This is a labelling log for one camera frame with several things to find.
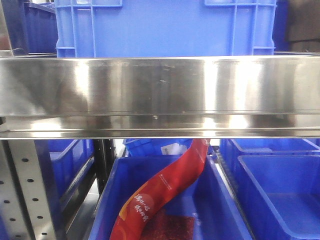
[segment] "blue bin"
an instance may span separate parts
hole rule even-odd
[[[61,197],[93,154],[92,140],[48,140],[58,195]]]
[[[123,140],[132,157],[183,154],[191,145],[192,138],[127,138]]]
[[[55,0],[58,57],[272,55],[277,0]]]
[[[109,239],[119,211],[129,197],[178,157],[117,159],[101,196],[89,240]],[[164,208],[169,215],[196,218],[195,240],[252,240],[211,157],[199,179]]]
[[[9,240],[9,236],[1,216],[0,216],[0,240]]]
[[[320,157],[240,156],[237,192],[257,240],[320,239]]]
[[[320,147],[303,138],[222,139],[220,149],[226,166],[233,174],[237,158],[242,155],[320,155]]]
[[[287,41],[287,23],[289,0],[277,0],[275,10],[273,41],[276,51],[289,51],[290,46]]]
[[[53,4],[22,4],[24,31],[29,53],[56,53],[58,30]]]

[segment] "metal upright post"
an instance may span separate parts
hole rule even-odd
[[[0,141],[0,216],[10,240],[35,239],[7,141]]]
[[[8,142],[35,239],[67,239],[47,141]]]
[[[112,139],[94,140],[94,163],[99,194],[102,194],[116,158]]]

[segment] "red snack bag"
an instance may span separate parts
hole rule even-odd
[[[110,240],[139,240],[147,222],[171,199],[193,184],[204,170],[208,139],[194,139],[175,162],[143,184],[123,205]]]
[[[194,223],[191,216],[166,215],[162,208],[145,225],[140,240],[192,240]]]

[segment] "stainless steel shelf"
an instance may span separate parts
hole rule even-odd
[[[320,56],[0,59],[0,139],[320,136]]]

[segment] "white label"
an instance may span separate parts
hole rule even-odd
[[[162,155],[180,155],[187,151],[187,146],[180,145],[179,143],[173,143],[161,147]]]

